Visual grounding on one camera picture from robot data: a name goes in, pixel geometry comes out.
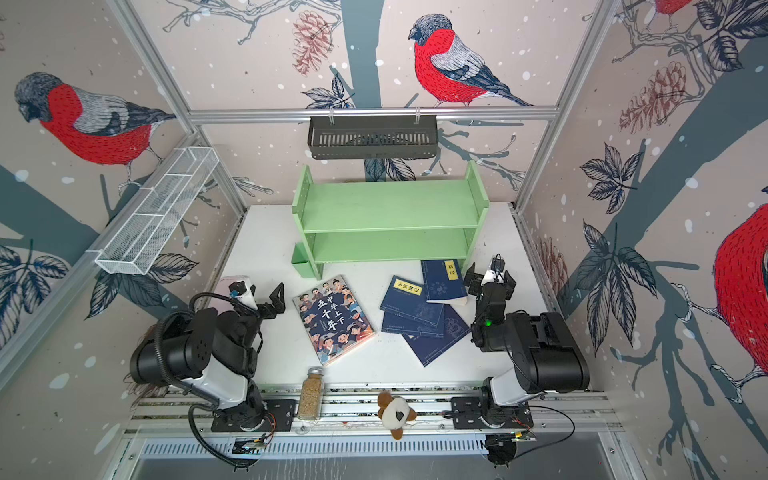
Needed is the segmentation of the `blue book small yellow label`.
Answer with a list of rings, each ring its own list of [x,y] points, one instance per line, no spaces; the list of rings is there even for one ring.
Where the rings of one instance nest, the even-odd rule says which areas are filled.
[[[433,304],[465,305],[466,287],[457,260],[422,260],[426,301]]]

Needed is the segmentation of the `blue book wide yellow label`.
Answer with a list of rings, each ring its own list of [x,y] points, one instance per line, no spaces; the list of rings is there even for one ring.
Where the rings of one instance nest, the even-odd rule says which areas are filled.
[[[419,325],[437,327],[443,317],[442,304],[429,303],[422,285],[393,276],[380,304],[386,313],[396,314]]]

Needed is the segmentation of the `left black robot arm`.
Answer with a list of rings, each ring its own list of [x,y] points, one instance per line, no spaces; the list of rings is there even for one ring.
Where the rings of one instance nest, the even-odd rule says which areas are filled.
[[[216,431],[277,429],[275,413],[253,381],[266,320],[286,310],[285,286],[265,302],[246,276],[219,281],[212,292],[192,296],[185,310],[157,322],[132,354],[138,385],[175,387],[210,407]]]

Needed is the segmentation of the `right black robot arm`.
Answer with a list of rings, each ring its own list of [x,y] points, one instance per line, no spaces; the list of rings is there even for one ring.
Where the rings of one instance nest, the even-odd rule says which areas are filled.
[[[463,280],[475,297],[471,341],[484,353],[503,353],[508,371],[488,377],[480,389],[479,417],[492,428],[525,428],[523,414],[529,400],[547,392],[584,391],[590,384],[587,362],[561,314],[532,315],[506,310],[516,281],[501,257],[485,273],[470,266]]]

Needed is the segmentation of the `blue book under stack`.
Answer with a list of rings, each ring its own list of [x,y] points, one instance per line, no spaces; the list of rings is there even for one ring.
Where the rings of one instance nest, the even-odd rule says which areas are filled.
[[[412,318],[394,313],[384,312],[381,331],[414,337],[443,338],[444,322],[440,320],[436,326],[420,323]]]

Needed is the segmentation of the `pink flat tray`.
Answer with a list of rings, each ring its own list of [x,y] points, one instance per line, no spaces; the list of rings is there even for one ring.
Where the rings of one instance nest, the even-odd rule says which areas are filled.
[[[229,295],[229,285],[232,281],[235,279],[241,279],[243,277],[246,277],[250,280],[248,276],[244,275],[228,275],[223,276],[219,282],[217,283],[213,293],[216,295],[220,295],[224,297],[224,300],[219,298],[209,298],[209,306],[211,308],[215,308],[219,314],[227,312],[227,311],[233,311],[233,308],[229,302],[230,295]]]

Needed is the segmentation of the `illustrated Chinese history book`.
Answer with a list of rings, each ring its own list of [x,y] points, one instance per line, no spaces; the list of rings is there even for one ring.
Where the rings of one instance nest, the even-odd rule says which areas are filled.
[[[346,279],[337,275],[292,299],[322,366],[371,340],[376,331]]]

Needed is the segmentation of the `dark blue bottom book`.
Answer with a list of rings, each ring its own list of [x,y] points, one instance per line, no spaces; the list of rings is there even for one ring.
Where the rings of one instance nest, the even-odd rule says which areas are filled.
[[[443,309],[442,337],[413,336],[408,334],[402,334],[402,337],[421,365],[427,367],[469,333],[469,325],[452,306],[446,305]]]

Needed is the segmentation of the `green two-tier wooden shelf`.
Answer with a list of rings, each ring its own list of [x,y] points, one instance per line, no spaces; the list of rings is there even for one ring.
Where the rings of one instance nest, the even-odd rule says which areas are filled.
[[[291,205],[291,263],[321,279],[327,264],[470,259],[490,201],[476,164],[462,179],[317,183],[303,167]]]

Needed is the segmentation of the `glass jar of grains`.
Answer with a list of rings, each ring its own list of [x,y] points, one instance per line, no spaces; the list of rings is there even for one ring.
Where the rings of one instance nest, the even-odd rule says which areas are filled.
[[[320,417],[324,394],[324,371],[322,367],[312,367],[302,384],[297,418],[314,421]]]

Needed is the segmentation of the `brown white plush toy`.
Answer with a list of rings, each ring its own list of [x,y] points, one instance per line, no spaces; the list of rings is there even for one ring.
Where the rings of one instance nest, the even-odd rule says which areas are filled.
[[[384,428],[390,431],[395,440],[401,440],[406,424],[417,418],[416,411],[403,397],[394,396],[389,391],[378,394],[377,405],[379,407],[377,416]]]

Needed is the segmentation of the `dark hanging perforated basket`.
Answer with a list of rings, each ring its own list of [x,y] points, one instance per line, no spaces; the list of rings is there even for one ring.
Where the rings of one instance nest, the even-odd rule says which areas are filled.
[[[316,160],[429,159],[439,150],[435,116],[317,117],[307,145]]]

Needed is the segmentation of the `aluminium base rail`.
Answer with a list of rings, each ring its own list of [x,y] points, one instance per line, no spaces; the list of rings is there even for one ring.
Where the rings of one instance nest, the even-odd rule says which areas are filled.
[[[282,436],[342,436],[389,434],[378,418],[377,397],[373,388],[328,388],[323,394],[320,417],[314,421],[297,418],[298,388],[272,388],[262,394],[271,413],[263,421],[259,432],[275,432]],[[572,427],[578,433],[623,432],[614,408],[603,393],[548,393],[528,401],[523,422],[492,428],[484,421],[472,418],[479,408],[480,392],[477,388],[450,388],[448,386],[411,386],[395,389],[395,396],[403,397],[417,413],[407,423],[407,434],[453,433],[459,424],[469,426],[471,432],[502,433],[530,430],[533,433],[567,433]],[[193,399],[174,391],[164,397],[147,398],[138,403],[128,424],[126,435],[170,434],[181,436],[191,432],[188,409]]]

